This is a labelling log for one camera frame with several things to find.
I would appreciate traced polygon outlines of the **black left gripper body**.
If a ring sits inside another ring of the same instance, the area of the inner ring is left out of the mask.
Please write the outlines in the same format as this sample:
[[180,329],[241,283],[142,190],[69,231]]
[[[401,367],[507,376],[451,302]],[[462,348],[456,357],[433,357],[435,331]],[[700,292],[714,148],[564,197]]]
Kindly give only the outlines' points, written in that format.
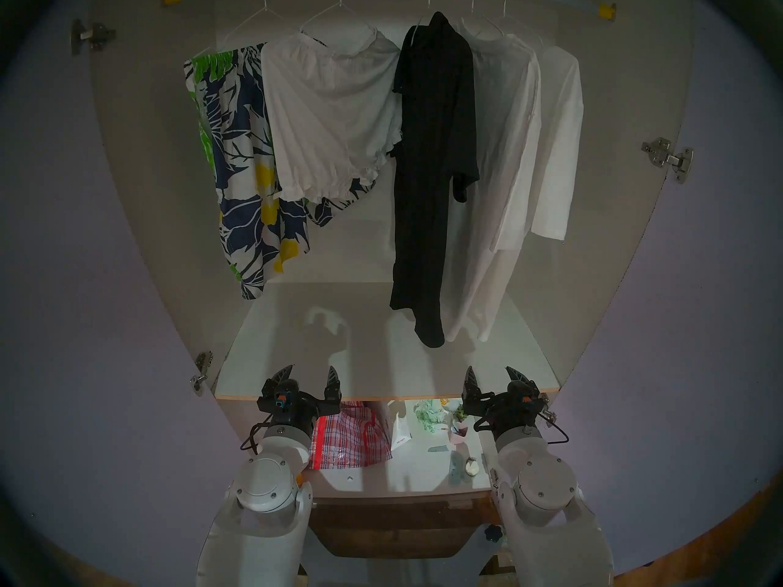
[[272,378],[267,379],[257,405],[260,412],[269,415],[264,426],[289,426],[304,434],[313,433],[319,418],[341,412],[341,401],[318,399],[300,390],[298,381],[291,378],[277,384],[272,382]]

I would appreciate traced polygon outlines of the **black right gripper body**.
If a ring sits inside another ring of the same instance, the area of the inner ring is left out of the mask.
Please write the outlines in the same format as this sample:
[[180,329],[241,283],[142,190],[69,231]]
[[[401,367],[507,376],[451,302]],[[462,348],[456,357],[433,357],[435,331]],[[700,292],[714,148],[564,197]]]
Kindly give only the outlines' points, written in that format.
[[463,400],[464,412],[476,418],[475,432],[489,431],[495,439],[517,427],[534,427],[545,400],[534,383],[510,382],[507,391]]

